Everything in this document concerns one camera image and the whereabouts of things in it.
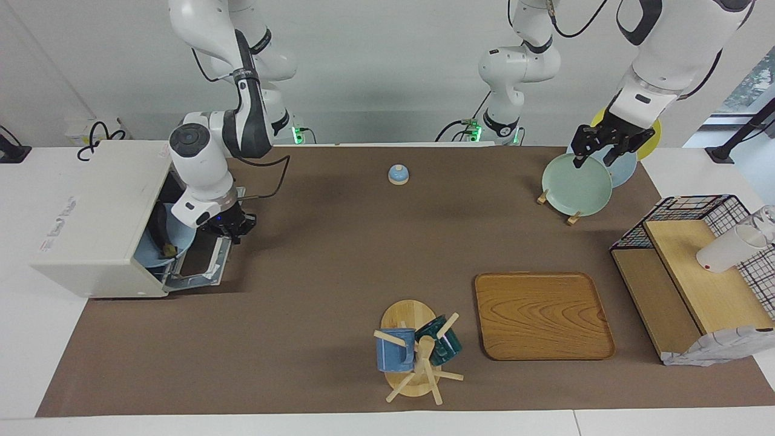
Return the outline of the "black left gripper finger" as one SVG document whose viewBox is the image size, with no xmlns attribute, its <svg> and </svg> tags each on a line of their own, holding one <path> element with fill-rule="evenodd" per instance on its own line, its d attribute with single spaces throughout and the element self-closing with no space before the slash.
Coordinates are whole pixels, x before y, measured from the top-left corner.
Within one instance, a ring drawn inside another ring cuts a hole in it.
<svg viewBox="0 0 775 436">
<path fill-rule="evenodd" d="M 571 140 L 571 149 L 574 154 L 573 165 L 581 168 L 585 160 L 599 150 L 598 131 L 595 127 L 581 125 L 576 129 Z"/>
<path fill-rule="evenodd" d="M 605 166 L 610 167 L 621 156 L 629 152 L 630 137 L 629 136 L 612 136 L 604 141 L 604 146 L 610 146 L 608 152 L 604 155 L 603 163 Z"/>
</svg>

